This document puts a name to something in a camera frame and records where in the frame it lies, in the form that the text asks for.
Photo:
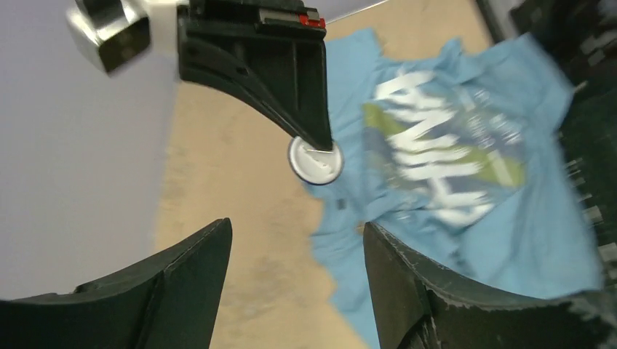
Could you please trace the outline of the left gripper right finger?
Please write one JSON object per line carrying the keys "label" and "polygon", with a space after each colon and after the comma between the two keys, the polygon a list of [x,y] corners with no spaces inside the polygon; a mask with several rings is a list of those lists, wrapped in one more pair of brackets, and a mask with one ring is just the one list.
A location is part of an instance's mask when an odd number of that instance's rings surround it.
{"label": "left gripper right finger", "polygon": [[374,222],[363,233],[382,348],[614,348],[616,292],[540,300],[476,282]]}

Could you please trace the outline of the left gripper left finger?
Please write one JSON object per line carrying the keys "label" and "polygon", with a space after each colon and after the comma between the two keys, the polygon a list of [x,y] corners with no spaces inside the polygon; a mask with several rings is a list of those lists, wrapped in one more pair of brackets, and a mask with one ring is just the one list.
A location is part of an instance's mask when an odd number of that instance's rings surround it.
{"label": "left gripper left finger", "polygon": [[181,242],[69,294],[1,302],[3,348],[208,348],[232,225]]}

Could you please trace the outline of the round blue white badge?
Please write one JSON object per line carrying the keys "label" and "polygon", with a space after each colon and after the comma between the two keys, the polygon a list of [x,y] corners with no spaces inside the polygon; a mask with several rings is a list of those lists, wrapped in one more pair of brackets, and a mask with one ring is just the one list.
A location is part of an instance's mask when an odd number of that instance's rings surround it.
{"label": "round blue white badge", "polygon": [[292,171],[310,185],[328,185],[343,172],[343,151],[336,142],[331,151],[320,151],[301,137],[294,137],[290,141],[287,157]]}

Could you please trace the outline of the light blue printed t-shirt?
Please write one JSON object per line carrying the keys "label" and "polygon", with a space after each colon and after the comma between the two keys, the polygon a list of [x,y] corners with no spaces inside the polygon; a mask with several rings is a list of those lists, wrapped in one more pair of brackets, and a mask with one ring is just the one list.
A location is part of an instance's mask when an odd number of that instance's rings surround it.
{"label": "light blue printed t-shirt", "polygon": [[359,228],[376,222],[434,261],[541,299],[600,289],[597,242],[556,133],[570,82],[530,35],[470,54],[384,57],[371,29],[327,43],[328,108],[340,177],[308,186],[324,203],[313,254],[332,304],[379,346]]}

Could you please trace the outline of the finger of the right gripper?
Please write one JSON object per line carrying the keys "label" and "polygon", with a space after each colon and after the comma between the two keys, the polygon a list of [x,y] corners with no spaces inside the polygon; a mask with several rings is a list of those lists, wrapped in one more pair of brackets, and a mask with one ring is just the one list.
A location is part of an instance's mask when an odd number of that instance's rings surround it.
{"label": "finger of the right gripper", "polygon": [[189,1],[177,8],[179,76],[248,104],[331,151],[325,20],[302,1]]}

